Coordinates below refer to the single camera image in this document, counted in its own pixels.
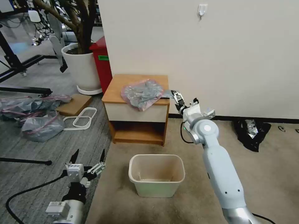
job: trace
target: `black metal frame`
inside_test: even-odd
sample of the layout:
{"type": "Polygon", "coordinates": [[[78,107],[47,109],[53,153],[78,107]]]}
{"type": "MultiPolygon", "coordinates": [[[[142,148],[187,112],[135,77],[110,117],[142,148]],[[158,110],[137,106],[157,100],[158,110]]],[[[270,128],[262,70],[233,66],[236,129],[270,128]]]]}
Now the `black metal frame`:
{"type": "MultiPolygon", "coordinates": [[[[14,54],[3,34],[0,32],[0,46],[5,52],[5,59],[7,60],[10,68],[0,74],[0,83],[13,77],[20,72],[26,72],[26,69],[30,66],[40,62],[43,59],[57,59],[54,55],[36,55],[23,63],[20,62],[18,57],[14,54]]],[[[52,93],[49,88],[39,88],[39,87],[27,87],[27,86],[8,86],[0,85],[0,91],[10,91],[10,92],[23,92],[23,93],[36,93],[42,96],[48,96],[52,93]]]]}
{"type": "Polygon", "coordinates": [[[36,164],[45,164],[47,166],[52,164],[51,160],[40,161],[40,160],[23,160],[23,159],[11,159],[0,157],[0,162],[20,162],[20,163],[36,163],[36,164]]]}

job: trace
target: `wooden tabletop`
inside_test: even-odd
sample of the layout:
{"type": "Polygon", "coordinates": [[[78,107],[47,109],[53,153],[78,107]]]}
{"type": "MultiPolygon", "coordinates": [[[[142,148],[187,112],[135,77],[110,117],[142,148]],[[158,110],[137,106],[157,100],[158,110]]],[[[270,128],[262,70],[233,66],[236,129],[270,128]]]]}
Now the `wooden tabletop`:
{"type": "MultiPolygon", "coordinates": [[[[122,75],[113,76],[108,89],[106,90],[102,101],[104,103],[126,104],[121,97],[121,89],[123,86],[134,84],[144,79],[153,79],[159,83],[165,90],[168,89],[168,76],[166,75],[122,75]]],[[[169,99],[160,99],[154,105],[168,105],[169,99]]]]}

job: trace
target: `white wall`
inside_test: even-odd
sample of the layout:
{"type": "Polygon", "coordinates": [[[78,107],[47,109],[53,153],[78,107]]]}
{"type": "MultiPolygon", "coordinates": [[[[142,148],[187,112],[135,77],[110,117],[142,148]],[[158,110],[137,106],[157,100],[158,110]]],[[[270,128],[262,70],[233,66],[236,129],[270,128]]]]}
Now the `white wall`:
{"type": "Polygon", "coordinates": [[[167,74],[217,115],[299,119],[298,1],[98,2],[113,74],[167,74]]]}

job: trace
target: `plastic bag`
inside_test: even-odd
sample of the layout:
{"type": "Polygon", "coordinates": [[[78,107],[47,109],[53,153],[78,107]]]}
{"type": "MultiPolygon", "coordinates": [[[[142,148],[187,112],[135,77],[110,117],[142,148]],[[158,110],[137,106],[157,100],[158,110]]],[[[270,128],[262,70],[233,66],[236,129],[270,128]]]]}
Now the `plastic bag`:
{"type": "Polygon", "coordinates": [[[44,117],[27,118],[21,131],[23,137],[34,142],[45,142],[64,129],[64,122],[56,111],[44,117]]]}
{"type": "Polygon", "coordinates": [[[244,147],[253,151],[259,151],[259,144],[264,140],[271,125],[256,120],[237,120],[233,122],[238,140],[244,147]]]}
{"type": "Polygon", "coordinates": [[[42,116],[42,110],[55,110],[61,102],[71,101],[68,95],[40,97],[18,97],[0,99],[0,115],[8,119],[21,120],[27,117],[42,116]]]}
{"type": "Polygon", "coordinates": [[[121,90],[123,100],[139,111],[145,111],[164,93],[164,89],[153,79],[142,80],[132,85],[124,86],[121,90]]]}

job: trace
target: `nightstand drawer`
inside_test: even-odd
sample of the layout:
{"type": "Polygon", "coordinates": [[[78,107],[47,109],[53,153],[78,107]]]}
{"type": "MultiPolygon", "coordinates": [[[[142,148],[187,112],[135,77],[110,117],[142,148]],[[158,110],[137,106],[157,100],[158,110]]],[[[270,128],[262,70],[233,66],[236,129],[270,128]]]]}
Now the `nightstand drawer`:
{"type": "Polygon", "coordinates": [[[151,105],[145,111],[137,111],[127,104],[105,103],[110,121],[165,122],[167,107],[167,105],[151,105]]]}

